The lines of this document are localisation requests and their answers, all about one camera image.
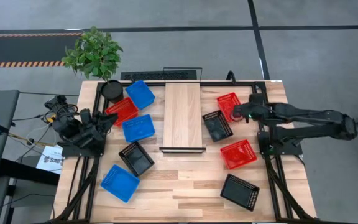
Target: leaves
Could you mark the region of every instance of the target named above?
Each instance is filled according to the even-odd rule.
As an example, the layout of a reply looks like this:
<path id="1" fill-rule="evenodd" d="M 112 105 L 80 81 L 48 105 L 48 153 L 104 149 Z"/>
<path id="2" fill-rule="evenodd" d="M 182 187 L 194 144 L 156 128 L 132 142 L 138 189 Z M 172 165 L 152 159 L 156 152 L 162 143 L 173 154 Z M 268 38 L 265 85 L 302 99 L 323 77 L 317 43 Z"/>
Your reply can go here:
<path id="1" fill-rule="evenodd" d="M 109 80 L 121 61 L 118 51 L 123 52 L 118 43 L 111 39 L 111 34 L 100 32 L 93 26 L 90 32 L 75 40 L 74 49 L 65 47 L 62 62 L 75 73 L 84 73 L 86 78 L 92 73 L 92 76 Z"/>

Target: wooden table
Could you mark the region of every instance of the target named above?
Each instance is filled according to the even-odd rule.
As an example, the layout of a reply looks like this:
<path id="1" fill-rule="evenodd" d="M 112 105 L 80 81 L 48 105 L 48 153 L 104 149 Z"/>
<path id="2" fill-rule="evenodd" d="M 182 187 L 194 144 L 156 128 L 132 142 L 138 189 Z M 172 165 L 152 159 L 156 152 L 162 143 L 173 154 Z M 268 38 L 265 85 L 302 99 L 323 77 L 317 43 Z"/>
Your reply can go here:
<path id="1" fill-rule="evenodd" d="M 92 110 L 97 83 L 97 81 L 82 83 L 78 99 L 79 109 L 90 108 Z M 266 87 L 269 102 L 287 102 L 282 82 L 266 81 Z M 128 143 L 125 142 L 122 130 L 113 127 L 107 137 L 104 156 L 100 160 L 91 222 L 274 221 L 265 162 L 259 154 L 256 138 L 257 123 L 253 121 L 250 121 L 249 124 L 245 122 L 231 123 L 234 135 L 216 143 L 212 142 L 206 126 L 203 124 L 202 136 L 203 146 L 206 147 L 205 153 L 163 154 L 159 151 L 159 147 L 163 144 L 165 87 L 150 87 L 150 89 L 156 99 L 152 105 L 140 111 L 140 115 L 151 115 L 155 135 L 141 140 L 140 143 L 155 161 L 155 164 L 140 176 L 140 185 L 128 203 L 120 201 L 100 187 L 102 179 L 112 165 L 117 164 L 128 170 L 118 156 L 118 152 L 124 149 Z M 235 92 L 240 102 L 245 103 L 248 101 L 252 90 L 248 86 L 202 86 L 201 114 L 218 110 L 216 98 L 231 92 Z M 238 169 L 227 170 L 219 150 L 242 139 L 249 140 L 258 155 L 258 159 Z M 289 191 L 305 211 L 315 217 L 316 212 L 303 164 L 294 156 L 282 156 L 282 160 Z M 68 158 L 64 162 L 54 204 L 56 214 L 61 213 L 66 207 L 75 163 L 76 158 Z M 78 187 L 80 169 L 81 166 L 78 167 L 76 173 L 72 196 Z M 219 196 L 227 174 L 233 174 L 260 187 L 259 197 L 253 212 Z M 285 207 L 279 190 L 278 198 L 284 217 Z M 84 201 L 87 199 L 87 192 L 83 199 L 80 218 L 85 215 Z"/>

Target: plastic bin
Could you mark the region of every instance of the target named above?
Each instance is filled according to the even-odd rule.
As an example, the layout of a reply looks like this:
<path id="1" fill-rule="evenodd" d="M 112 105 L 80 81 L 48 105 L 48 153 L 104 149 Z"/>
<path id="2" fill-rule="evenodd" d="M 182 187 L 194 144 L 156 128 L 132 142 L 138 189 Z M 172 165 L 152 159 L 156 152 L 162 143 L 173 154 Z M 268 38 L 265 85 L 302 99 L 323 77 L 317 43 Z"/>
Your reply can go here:
<path id="1" fill-rule="evenodd" d="M 155 133 L 152 117 L 149 114 L 124 121 L 122 130 L 127 142 L 138 141 Z"/>
<path id="2" fill-rule="evenodd" d="M 155 96 L 143 80 L 139 80 L 125 89 L 129 97 L 139 109 L 154 102 Z"/>
<path id="3" fill-rule="evenodd" d="M 203 119 L 212 141 L 216 142 L 233 135 L 222 111 L 219 110 L 206 114 L 203 116 Z"/>
<path id="4" fill-rule="evenodd" d="M 136 177 L 143 174 L 154 164 L 152 158 L 137 141 L 119 152 L 119 156 Z"/>
<path id="5" fill-rule="evenodd" d="M 221 148 L 221 154 L 228 169 L 235 169 L 257 160 L 248 140 L 238 141 Z"/>
<path id="6" fill-rule="evenodd" d="M 234 175 L 228 174 L 224 182 L 221 197 L 250 210 L 254 211 L 259 187 L 246 182 Z"/>
<path id="7" fill-rule="evenodd" d="M 114 125 L 120 127 L 123 121 L 136 118 L 136 116 L 138 115 L 138 111 L 139 110 L 136 108 L 134 102 L 132 102 L 132 100 L 129 97 L 127 97 L 119 101 L 115 105 L 112 105 L 109 108 L 107 108 L 105 112 L 106 114 L 117 113 L 118 119 L 114 123 Z"/>
<path id="8" fill-rule="evenodd" d="M 113 165 L 100 186 L 126 203 L 131 199 L 139 183 L 139 178 L 123 168 Z"/>
<path id="9" fill-rule="evenodd" d="M 232 117 L 234 105 L 241 104 L 235 93 L 229 93 L 216 99 L 218 100 L 219 109 L 221 109 L 224 117 L 229 123 L 233 121 L 240 121 L 243 119 L 243 117 L 240 117 L 239 119 L 234 120 Z"/>

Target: red basket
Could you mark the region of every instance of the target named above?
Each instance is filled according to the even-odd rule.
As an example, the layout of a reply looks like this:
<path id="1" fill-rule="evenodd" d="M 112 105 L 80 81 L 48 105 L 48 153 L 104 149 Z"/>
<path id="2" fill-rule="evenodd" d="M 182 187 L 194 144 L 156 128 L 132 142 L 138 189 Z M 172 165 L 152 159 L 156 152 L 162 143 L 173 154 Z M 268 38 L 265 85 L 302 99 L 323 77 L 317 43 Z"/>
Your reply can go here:
<path id="1" fill-rule="evenodd" d="M 231 115 L 233 113 L 234 105 L 240 105 L 240 101 L 235 93 L 229 93 L 217 98 L 218 107 L 223 112 L 226 121 L 233 122 Z"/>
<path id="2" fill-rule="evenodd" d="M 114 123 L 114 125 L 120 127 L 122 122 L 128 119 L 135 118 L 137 116 L 138 111 L 139 110 L 136 108 L 134 102 L 132 102 L 132 100 L 127 97 L 107 108 L 106 114 L 117 113 L 118 120 Z"/>
<path id="3" fill-rule="evenodd" d="M 257 160 L 248 140 L 242 140 L 221 148 L 221 153 L 228 169 L 235 169 Z"/>

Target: black basket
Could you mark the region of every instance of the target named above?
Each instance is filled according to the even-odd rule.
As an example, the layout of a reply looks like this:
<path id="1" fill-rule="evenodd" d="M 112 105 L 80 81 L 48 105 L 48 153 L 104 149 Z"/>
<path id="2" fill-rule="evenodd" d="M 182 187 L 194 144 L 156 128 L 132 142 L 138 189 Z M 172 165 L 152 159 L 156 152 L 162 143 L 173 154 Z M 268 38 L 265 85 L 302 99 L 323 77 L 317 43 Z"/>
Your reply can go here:
<path id="1" fill-rule="evenodd" d="M 119 152 L 119 156 L 136 177 L 154 164 L 152 158 L 137 141 Z"/>
<path id="2" fill-rule="evenodd" d="M 258 193 L 259 187 L 228 174 L 221 191 L 221 197 L 252 212 L 254 211 Z"/>
<path id="3" fill-rule="evenodd" d="M 229 124 L 223 116 L 222 111 L 218 110 L 203 116 L 204 123 L 211 135 L 212 141 L 216 142 L 233 135 Z"/>

